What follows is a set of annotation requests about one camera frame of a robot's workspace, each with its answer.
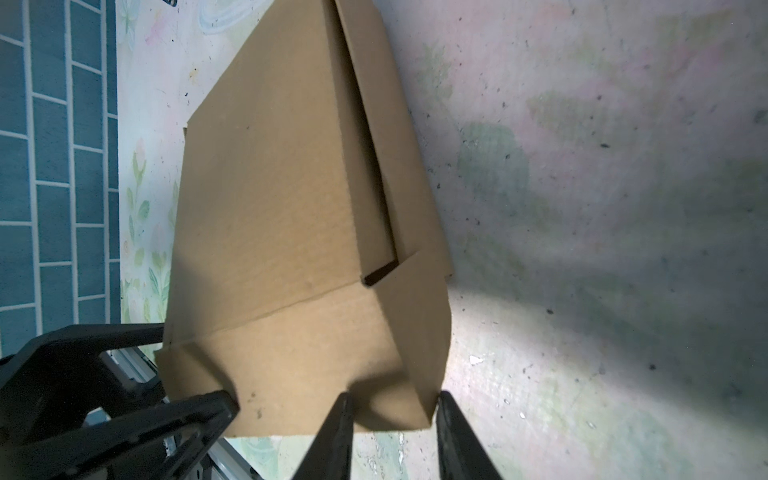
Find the brown cardboard box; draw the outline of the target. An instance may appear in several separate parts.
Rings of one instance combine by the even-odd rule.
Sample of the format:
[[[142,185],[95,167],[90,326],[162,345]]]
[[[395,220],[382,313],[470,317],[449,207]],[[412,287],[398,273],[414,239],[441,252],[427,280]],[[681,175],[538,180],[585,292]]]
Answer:
[[[169,398],[225,390],[232,437],[432,423],[452,263],[378,9],[276,1],[187,123]]]

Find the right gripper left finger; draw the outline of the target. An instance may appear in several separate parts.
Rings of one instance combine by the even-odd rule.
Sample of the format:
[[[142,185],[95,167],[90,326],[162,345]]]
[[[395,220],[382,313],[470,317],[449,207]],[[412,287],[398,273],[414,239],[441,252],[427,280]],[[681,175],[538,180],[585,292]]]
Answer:
[[[354,402],[342,392],[294,473],[293,480],[349,480],[354,432]]]

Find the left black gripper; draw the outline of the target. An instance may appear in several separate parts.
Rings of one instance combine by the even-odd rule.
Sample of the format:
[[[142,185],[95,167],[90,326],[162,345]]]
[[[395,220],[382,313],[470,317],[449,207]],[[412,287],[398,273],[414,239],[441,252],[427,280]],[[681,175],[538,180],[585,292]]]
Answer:
[[[223,390],[162,402],[156,370],[130,347],[163,332],[162,323],[71,325],[3,358],[1,477],[185,478],[239,406]],[[112,419],[83,427],[98,409]]]

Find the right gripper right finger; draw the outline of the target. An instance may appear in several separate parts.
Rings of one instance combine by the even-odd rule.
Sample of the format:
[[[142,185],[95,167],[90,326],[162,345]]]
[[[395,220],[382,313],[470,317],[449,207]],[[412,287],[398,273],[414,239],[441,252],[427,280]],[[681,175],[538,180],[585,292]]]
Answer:
[[[439,475],[441,480],[501,480],[450,392],[440,392],[436,412]]]

